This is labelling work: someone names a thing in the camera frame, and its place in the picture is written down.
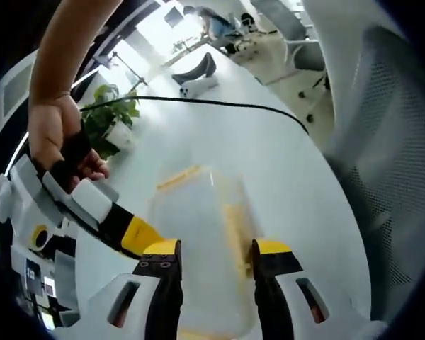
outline black cable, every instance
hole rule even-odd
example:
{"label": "black cable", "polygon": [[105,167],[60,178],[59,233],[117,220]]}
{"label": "black cable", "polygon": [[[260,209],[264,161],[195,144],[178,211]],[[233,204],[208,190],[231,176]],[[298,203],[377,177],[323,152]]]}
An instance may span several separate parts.
{"label": "black cable", "polygon": [[268,106],[263,106],[263,105],[229,103],[229,102],[226,102],[226,101],[209,101],[209,100],[205,100],[205,99],[170,98],[170,97],[158,97],[158,96],[128,96],[128,97],[121,97],[121,98],[118,98],[118,99],[114,99],[112,101],[107,101],[105,103],[100,103],[100,104],[97,104],[97,105],[89,106],[87,108],[82,108],[80,111],[81,112],[90,111],[90,110],[94,110],[95,108],[102,108],[103,106],[107,106],[107,105],[117,103],[117,102],[120,102],[120,101],[127,101],[129,99],[136,99],[138,101],[145,101],[145,100],[148,100],[148,101],[178,101],[178,102],[183,102],[183,103],[231,106],[231,107],[234,107],[234,108],[259,108],[261,110],[267,110],[267,111],[280,113],[281,115],[284,115],[285,117],[289,117],[289,118],[293,119],[297,124],[299,124],[304,129],[304,131],[307,134],[309,134],[305,125],[302,124],[302,122],[297,117],[295,117],[294,115],[291,115],[289,113],[286,113],[285,111],[278,110],[276,108],[270,108]]}

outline plastic container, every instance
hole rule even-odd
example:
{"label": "plastic container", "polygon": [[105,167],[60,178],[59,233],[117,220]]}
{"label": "plastic container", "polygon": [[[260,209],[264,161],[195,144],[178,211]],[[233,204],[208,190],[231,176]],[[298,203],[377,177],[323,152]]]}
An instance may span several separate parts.
{"label": "plastic container", "polygon": [[251,241],[260,237],[241,181],[195,166],[157,187],[148,222],[181,240],[179,336],[235,339],[255,322]]}

